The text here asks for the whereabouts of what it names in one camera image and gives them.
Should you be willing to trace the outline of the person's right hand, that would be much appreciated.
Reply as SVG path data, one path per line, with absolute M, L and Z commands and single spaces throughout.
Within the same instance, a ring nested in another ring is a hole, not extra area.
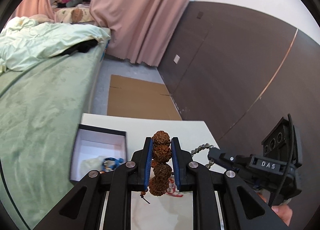
M 293 211 L 292 209 L 287 205 L 278 205 L 278 206 L 272 206 L 271 209 L 283 220 L 283 222 L 289 226 L 292 216 L 293 216 Z

